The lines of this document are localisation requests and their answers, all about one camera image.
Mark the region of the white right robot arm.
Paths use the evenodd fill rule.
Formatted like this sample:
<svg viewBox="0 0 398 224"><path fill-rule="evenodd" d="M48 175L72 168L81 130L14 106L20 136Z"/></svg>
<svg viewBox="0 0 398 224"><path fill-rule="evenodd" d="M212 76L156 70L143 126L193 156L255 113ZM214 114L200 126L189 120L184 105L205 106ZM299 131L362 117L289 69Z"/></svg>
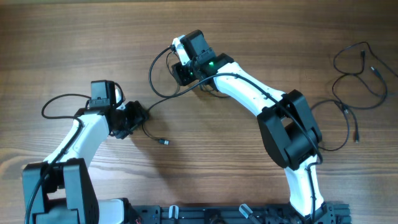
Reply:
<svg viewBox="0 0 398 224"><path fill-rule="evenodd" d="M172 68L181 86L194 81L209 85L257 118L266 152L286 174L290 206L303 221L317 222L324 204L316 173L323 162L318 148L322 134L301 92L263 84L230 56L215 54L200 30L174 38L171 50L179 59Z"/></svg>

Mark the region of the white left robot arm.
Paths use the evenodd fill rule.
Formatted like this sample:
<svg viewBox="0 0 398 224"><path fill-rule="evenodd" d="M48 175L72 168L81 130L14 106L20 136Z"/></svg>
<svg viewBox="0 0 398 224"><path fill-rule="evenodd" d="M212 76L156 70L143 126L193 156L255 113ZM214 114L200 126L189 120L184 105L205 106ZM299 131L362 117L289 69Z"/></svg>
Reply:
<svg viewBox="0 0 398 224"><path fill-rule="evenodd" d="M25 223L142 223L128 199L97 199L88 167L103 141L124 139L149 115L113 81L91 82L87 99L59 147L22 171Z"/></svg>

